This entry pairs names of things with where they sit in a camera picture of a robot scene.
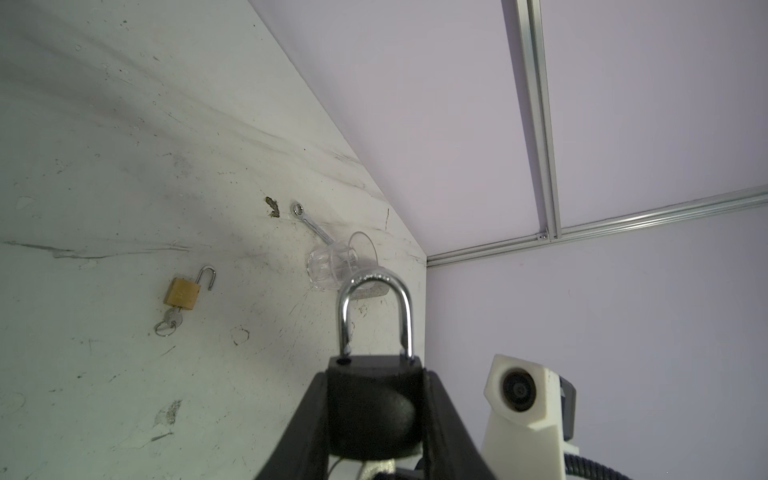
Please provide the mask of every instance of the silver shackle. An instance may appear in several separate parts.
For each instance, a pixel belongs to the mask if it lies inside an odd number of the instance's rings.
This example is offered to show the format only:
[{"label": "silver shackle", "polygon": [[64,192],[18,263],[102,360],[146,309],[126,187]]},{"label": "silver shackle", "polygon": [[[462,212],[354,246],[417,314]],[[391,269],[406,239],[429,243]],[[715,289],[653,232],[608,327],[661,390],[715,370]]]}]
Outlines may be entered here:
[{"label": "silver shackle", "polygon": [[346,279],[339,289],[339,299],[336,303],[336,314],[339,318],[339,354],[348,356],[349,348],[349,298],[361,285],[368,282],[382,282],[390,286],[397,295],[400,320],[400,355],[407,359],[413,358],[413,307],[411,293],[399,276],[386,268],[374,266],[365,268]]}]

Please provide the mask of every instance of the gold padlock body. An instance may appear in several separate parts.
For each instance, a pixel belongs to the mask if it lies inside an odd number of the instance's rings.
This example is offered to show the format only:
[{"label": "gold padlock body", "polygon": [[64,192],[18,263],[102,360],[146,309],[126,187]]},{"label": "gold padlock body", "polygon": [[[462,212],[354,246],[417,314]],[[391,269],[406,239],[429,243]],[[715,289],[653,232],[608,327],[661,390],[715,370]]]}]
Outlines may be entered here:
[{"label": "gold padlock body", "polygon": [[185,310],[192,310],[197,302],[197,294],[200,292],[200,285],[183,278],[174,278],[170,284],[168,294],[165,296],[165,304],[178,306]]}]

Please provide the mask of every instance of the corrugated black tube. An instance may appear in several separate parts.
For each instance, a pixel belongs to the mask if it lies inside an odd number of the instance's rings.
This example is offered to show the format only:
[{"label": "corrugated black tube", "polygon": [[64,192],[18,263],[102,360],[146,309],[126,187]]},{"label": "corrugated black tube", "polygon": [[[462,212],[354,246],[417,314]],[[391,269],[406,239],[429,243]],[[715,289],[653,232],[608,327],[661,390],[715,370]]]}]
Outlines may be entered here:
[{"label": "corrugated black tube", "polygon": [[612,468],[570,453],[565,454],[565,474],[589,480],[630,480]]}]

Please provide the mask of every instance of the clear plastic cup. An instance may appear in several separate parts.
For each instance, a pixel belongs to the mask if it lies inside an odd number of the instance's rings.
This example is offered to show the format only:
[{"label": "clear plastic cup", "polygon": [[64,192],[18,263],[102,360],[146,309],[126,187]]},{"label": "clear plastic cup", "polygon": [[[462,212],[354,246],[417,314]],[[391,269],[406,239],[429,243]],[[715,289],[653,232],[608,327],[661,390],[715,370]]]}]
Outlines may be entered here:
[{"label": "clear plastic cup", "polygon": [[378,265],[379,256],[371,238],[364,232],[355,232],[349,240],[337,240],[310,253],[306,271],[315,288],[338,290],[349,275]]}]

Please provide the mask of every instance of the scratched table surface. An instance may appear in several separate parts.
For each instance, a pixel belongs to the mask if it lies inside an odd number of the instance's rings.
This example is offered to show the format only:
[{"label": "scratched table surface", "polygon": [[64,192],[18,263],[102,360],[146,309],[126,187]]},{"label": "scratched table surface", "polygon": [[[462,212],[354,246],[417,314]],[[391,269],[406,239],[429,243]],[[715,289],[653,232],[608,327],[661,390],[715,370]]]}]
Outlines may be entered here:
[{"label": "scratched table surface", "polygon": [[[0,145],[0,478],[255,476],[337,351],[293,200],[371,236],[423,355],[424,253],[245,0],[0,2]],[[399,351],[392,294],[353,308]]]}]

